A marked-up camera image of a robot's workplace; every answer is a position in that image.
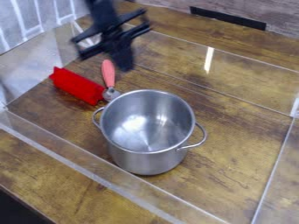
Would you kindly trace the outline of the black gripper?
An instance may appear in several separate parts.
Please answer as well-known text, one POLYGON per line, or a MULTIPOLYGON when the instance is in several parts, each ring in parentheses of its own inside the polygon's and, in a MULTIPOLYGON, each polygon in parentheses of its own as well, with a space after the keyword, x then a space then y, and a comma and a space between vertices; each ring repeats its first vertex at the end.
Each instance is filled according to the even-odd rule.
POLYGON ((149 20, 145 17, 145 9, 140 8, 122 15, 117 15, 110 0, 84 0, 92 19, 90 27, 70 39, 76 47, 78 57, 85 60, 98 53, 106 53, 121 71, 133 69, 133 50, 130 47, 133 39, 146 33, 149 20), (129 30, 121 25, 129 20, 141 17, 141 24, 129 30), (81 49, 80 41, 100 35, 100 41, 93 46, 81 49))

